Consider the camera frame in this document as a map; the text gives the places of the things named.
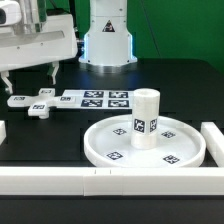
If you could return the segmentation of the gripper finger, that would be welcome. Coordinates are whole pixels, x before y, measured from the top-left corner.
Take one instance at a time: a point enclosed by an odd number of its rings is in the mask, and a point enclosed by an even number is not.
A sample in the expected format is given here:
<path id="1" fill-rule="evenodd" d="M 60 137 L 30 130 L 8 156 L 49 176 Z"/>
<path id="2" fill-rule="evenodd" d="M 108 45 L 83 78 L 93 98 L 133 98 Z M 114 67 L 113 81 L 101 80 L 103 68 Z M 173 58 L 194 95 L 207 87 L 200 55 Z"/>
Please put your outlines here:
<path id="1" fill-rule="evenodd" d="M 56 75 L 59 69 L 59 62 L 55 61 L 49 65 L 48 75 L 52 78 L 52 84 L 56 84 Z"/>
<path id="2" fill-rule="evenodd" d="M 5 91 L 9 94 L 13 93 L 12 83 L 9 81 L 9 72 L 8 71 L 2 71 L 0 72 L 0 78 L 5 83 Z"/>

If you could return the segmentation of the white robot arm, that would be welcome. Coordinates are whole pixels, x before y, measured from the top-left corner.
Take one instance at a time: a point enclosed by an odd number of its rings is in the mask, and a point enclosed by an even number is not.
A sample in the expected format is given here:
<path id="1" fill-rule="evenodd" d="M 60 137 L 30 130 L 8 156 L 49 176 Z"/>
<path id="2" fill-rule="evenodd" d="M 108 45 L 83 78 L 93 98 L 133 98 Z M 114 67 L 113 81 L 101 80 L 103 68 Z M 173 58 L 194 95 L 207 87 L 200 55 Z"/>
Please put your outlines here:
<path id="1" fill-rule="evenodd" d="M 6 91 L 14 69 L 49 63 L 55 76 L 61 60 L 78 52 L 73 16 L 46 14 L 46 0 L 0 0 L 0 79 Z M 127 0 L 90 0 L 90 29 L 80 62 L 117 72 L 137 58 L 127 30 Z"/>

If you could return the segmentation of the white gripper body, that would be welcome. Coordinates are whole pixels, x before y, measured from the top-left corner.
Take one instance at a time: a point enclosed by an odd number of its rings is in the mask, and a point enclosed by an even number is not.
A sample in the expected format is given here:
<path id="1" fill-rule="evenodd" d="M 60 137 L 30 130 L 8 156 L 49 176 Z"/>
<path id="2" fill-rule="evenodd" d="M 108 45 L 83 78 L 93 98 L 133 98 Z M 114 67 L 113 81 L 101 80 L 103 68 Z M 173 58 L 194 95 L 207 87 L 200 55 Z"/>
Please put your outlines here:
<path id="1" fill-rule="evenodd" d="M 72 16 L 49 16 L 39 33 L 15 35 L 0 27 L 0 72 L 75 57 L 77 43 Z"/>

